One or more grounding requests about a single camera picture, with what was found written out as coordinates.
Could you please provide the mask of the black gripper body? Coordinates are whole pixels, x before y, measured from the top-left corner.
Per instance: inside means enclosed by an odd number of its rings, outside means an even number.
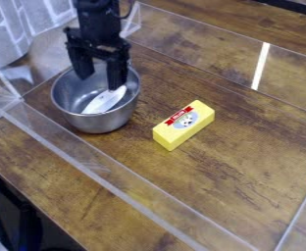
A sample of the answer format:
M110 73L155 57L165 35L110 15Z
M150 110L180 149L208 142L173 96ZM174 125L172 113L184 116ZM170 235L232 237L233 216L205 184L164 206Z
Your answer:
M111 51L130 49L129 42L121 37L122 20L119 0L74 0L79 26L66 27L67 49L74 63L89 62L94 52L102 47Z

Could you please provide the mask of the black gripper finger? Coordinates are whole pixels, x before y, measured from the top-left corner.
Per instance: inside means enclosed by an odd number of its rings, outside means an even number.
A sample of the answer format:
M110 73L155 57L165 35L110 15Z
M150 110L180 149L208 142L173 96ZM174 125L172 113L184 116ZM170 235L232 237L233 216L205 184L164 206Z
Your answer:
M93 50L71 43L67 43L67 49L77 75L81 79L87 79L94 74Z
M129 55L119 54L107 60L109 89L117 90L127 81Z

